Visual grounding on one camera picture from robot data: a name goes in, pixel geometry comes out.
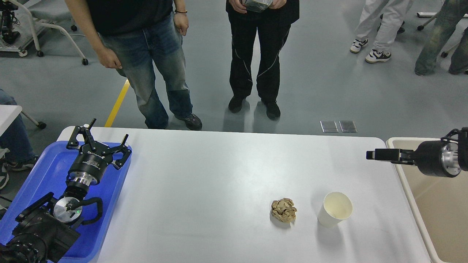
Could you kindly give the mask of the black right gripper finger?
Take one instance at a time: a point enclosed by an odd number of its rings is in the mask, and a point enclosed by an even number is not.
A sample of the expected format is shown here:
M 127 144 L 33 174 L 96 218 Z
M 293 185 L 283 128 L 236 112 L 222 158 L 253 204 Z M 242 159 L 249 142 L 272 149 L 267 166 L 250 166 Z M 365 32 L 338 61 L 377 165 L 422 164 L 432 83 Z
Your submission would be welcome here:
M 366 152 L 367 160 L 388 161 L 398 163 L 402 161 L 401 151 L 399 149 L 374 149 Z

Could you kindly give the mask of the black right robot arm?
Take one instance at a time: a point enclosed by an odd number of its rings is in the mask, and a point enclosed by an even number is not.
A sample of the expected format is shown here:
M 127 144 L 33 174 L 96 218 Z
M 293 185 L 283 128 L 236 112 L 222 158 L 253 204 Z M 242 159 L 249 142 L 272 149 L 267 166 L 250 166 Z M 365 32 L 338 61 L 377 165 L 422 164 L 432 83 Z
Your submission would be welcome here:
M 468 170 L 467 127 L 453 129 L 435 141 L 424 141 L 416 150 L 375 149 L 366 152 L 367 160 L 417 166 L 424 175 L 455 178 Z

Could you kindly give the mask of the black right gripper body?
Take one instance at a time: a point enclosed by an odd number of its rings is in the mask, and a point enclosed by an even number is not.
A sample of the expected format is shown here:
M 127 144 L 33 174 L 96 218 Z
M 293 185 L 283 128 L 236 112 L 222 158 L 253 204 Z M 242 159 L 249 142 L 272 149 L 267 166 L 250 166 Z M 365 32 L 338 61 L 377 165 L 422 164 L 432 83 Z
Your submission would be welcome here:
M 400 150 L 404 164 L 417 166 L 424 175 L 454 178 L 461 173 L 458 144 L 449 141 L 424 141 L 416 150 Z

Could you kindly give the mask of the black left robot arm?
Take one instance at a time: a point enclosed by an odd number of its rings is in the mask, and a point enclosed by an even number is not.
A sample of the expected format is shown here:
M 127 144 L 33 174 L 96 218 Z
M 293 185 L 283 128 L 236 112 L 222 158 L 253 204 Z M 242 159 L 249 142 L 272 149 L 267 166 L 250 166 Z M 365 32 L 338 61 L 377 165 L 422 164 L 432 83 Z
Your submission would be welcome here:
M 99 142 L 94 122 L 49 145 L 1 221 L 2 263 L 87 263 L 102 246 L 131 148 Z

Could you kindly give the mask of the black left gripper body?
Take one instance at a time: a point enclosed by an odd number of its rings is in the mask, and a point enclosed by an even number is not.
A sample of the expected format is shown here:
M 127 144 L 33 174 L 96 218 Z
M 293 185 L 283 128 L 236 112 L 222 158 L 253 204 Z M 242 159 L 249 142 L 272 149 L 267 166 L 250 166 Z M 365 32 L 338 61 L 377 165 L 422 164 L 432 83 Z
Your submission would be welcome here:
M 68 171 L 71 178 L 78 175 L 90 175 L 92 183 L 100 183 L 107 166 L 113 161 L 112 154 L 104 155 L 102 152 L 108 152 L 109 147 L 104 144 L 98 144 L 97 152 L 93 152 L 90 144 L 80 146 L 79 154 Z

